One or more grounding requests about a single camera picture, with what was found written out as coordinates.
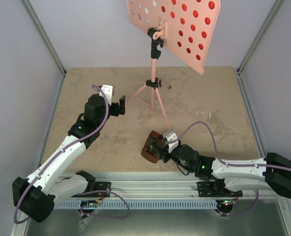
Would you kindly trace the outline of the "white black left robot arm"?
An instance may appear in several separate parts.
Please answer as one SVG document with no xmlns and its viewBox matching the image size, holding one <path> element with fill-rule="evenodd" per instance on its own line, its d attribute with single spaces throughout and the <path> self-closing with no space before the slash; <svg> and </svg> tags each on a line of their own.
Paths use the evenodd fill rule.
<svg viewBox="0 0 291 236">
<path fill-rule="evenodd" d="M 110 116 L 125 114 L 125 96 L 118 103 L 108 103 L 101 93 L 93 94 L 85 104 L 76 123 L 68 131 L 56 151 L 26 178 L 17 177 L 12 184 L 16 211 L 40 223 L 54 206 L 70 197 L 109 196 L 109 182 L 96 182 L 93 175 L 78 171 L 74 176 L 57 182 L 66 168 L 99 137 Z"/>
</svg>

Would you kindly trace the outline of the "brown wooden metronome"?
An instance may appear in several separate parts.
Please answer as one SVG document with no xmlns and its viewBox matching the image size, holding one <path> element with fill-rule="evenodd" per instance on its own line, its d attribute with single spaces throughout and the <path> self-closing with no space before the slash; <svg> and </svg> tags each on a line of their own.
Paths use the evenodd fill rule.
<svg viewBox="0 0 291 236">
<path fill-rule="evenodd" d="M 156 138 L 161 138 L 163 139 L 162 135 L 159 134 L 158 132 L 152 130 L 142 148 L 142 151 L 141 151 L 141 156 L 143 158 L 145 158 L 147 161 L 151 162 L 151 163 L 154 163 L 156 164 L 159 160 L 157 159 L 157 157 L 155 156 L 152 148 L 150 147 L 150 144 L 151 144 L 151 141 L 153 139 L 156 139 Z"/>
</svg>

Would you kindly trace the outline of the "clear plastic metronome cover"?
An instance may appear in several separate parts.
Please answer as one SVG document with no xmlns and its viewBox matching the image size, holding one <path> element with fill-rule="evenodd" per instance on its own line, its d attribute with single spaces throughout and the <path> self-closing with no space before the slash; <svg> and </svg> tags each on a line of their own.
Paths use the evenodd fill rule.
<svg viewBox="0 0 291 236">
<path fill-rule="evenodd" d="M 205 122 L 206 124 L 210 123 L 211 113 L 205 111 L 196 111 L 196 116 L 198 121 Z"/>
</svg>

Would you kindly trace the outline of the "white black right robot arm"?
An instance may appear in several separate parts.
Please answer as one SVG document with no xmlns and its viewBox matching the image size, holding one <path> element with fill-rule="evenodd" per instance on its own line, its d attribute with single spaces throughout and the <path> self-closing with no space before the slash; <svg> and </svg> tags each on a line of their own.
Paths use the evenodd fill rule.
<svg viewBox="0 0 291 236">
<path fill-rule="evenodd" d="M 148 138 L 145 148 L 152 163 L 172 160 L 202 181 L 218 180 L 213 186 L 219 196 L 242 190 L 268 190 L 291 199 L 291 160 L 277 153 L 269 152 L 265 158 L 255 160 L 220 161 L 179 142 L 168 145 L 162 136 Z"/>
</svg>

